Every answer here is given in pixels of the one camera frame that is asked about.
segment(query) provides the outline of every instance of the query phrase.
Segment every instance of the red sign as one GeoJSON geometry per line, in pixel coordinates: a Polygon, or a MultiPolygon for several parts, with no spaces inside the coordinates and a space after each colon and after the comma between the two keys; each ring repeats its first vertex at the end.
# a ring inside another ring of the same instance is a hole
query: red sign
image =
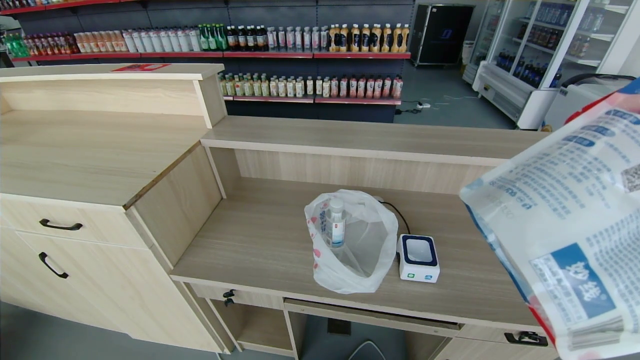
{"type": "Polygon", "coordinates": [[[171,64],[132,64],[125,67],[120,67],[113,71],[155,71],[171,64]]]}

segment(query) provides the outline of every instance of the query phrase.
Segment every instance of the cabinet door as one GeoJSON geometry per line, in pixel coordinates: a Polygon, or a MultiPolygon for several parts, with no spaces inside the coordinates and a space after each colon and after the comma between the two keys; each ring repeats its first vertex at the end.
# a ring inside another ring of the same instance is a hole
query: cabinet door
{"type": "Polygon", "coordinates": [[[453,339],[433,360],[554,360],[557,357],[552,345],[534,347],[453,339]]]}
{"type": "Polygon", "coordinates": [[[19,233],[132,338],[221,352],[151,250],[19,233]]]}
{"type": "MultiPolygon", "coordinates": [[[[0,297],[3,301],[67,320],[120,331],[89,300],[42,263],[13,229],[0,227],[0,297]]],[[[45,261],[62,274],[53,259],[45,261]]]]}

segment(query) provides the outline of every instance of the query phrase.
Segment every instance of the glass door refrigerator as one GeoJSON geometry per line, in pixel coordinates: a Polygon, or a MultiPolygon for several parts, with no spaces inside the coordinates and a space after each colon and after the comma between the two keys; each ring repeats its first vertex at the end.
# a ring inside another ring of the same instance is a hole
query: glass door refrigerator
{"type": "Polygon", "coordinates": [[[520,129],[537,129],[564,79],[618,74],[640,37],[637,2],[509,0],[473,89],[520,129]]]}
{"type": "Polygon", "coordinates": [[[474,82],[480,62],[486,60],[506,4],[507,0],[490,0],[486,6],[480,29],[476,35],[476,44],[471,52],[471,59],[462,75],[467,83],[474,82]]]}

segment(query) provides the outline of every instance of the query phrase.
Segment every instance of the plastic bag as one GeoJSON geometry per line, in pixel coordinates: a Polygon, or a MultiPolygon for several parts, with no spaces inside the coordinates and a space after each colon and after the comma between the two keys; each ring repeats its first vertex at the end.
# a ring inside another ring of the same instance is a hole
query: plastic bag
{"type": "Polygon", "coordinates": [[[396,216],[371,195],[353,190],[324,193],[305,206],[309,235],[314,242],[314,279],[341,294],[373,293],[396,256],[396,216]],[[344,201],[344,245],[331,248],[329,202],[344,201]]]}
{"type": "Polygon", "coordinates": [[[563,360],[640,352],[640,79],[460,197],[563,360]]]}

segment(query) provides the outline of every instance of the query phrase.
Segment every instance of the snack package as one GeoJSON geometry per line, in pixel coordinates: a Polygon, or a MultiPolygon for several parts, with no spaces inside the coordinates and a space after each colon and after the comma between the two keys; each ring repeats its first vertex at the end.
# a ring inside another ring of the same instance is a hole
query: snack package
{"type": "Polygon", "coordinates": [[[460,197],[563,360],[640,352],[640,79],[460,197]]]}

